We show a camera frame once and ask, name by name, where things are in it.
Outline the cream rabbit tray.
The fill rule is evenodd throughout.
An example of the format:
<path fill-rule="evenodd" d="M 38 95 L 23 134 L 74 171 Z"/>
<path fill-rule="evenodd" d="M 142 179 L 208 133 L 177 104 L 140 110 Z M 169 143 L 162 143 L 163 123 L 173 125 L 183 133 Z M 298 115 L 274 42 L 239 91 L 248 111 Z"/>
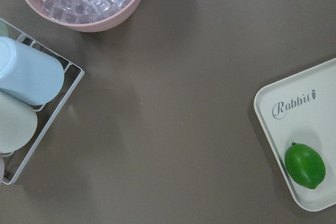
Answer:
<path fill-rule="evenodd" d="M 304 210 L 335 205 L 335 59 L 261 88 L 254 110 L 294 201 Z M 293 143 L 322 157 L 326 176 L 316 189 L 295 183 L 285 168 Z"/>

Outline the light blue cup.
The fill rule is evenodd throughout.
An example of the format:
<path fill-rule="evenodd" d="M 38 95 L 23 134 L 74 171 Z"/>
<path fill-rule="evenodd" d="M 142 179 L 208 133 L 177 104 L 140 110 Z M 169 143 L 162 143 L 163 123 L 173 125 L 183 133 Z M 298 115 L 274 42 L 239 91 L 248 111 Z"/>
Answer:
<path fill-rule="evenodd" d="M 9 37 L 1 37 L 1 91 L 29 104 L 54 99 L 64 83 L 64 69 L 52 56 Z"/>

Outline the pale green cup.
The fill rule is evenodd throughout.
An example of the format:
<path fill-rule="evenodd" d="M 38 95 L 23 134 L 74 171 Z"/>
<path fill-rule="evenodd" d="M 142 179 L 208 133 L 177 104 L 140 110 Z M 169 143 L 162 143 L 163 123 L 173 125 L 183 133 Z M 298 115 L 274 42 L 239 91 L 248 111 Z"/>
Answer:
<path fill-rule="evenodd" d="M 22 148 L 37 129 L 36 112 L 26 103 L 1 92 L 1 153 Z"/>

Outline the green lime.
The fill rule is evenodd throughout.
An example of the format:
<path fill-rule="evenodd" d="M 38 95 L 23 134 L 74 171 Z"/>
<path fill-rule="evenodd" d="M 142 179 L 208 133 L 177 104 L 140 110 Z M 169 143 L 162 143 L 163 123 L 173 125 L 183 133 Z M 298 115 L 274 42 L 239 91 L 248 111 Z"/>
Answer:
<path fill-rule="evenodd" d="M 308 189 L 316 189 L 326 175 L 326 166 L 320 154 L 302 143 L 292 142 L 286 150 L 285 167 L 294 182 Z"/>

